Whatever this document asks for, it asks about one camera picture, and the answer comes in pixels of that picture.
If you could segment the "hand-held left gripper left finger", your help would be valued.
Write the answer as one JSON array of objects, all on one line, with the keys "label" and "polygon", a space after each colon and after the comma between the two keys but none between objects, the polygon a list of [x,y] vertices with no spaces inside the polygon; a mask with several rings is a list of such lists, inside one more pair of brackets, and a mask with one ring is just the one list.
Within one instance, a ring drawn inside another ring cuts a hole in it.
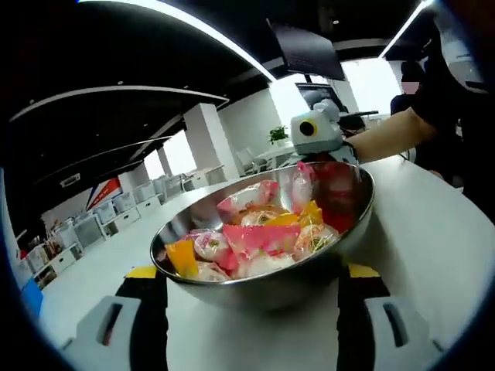
[{"label": "hand-held left gripper left finger", "polygon": [[167,304],[165,276],[135,267],[78,322],[63,354],[75,370],[167,370]]}]

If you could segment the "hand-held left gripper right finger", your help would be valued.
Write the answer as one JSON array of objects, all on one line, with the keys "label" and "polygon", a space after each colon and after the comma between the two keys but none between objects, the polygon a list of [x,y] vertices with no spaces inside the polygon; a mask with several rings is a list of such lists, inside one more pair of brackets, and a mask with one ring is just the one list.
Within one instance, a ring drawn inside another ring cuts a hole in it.
[{"label": "hand-held left gripper right finger", "polygon": [[369,267],[343,269],[338,309],[339,370],[425,370],[442,353],[427,321]]}]

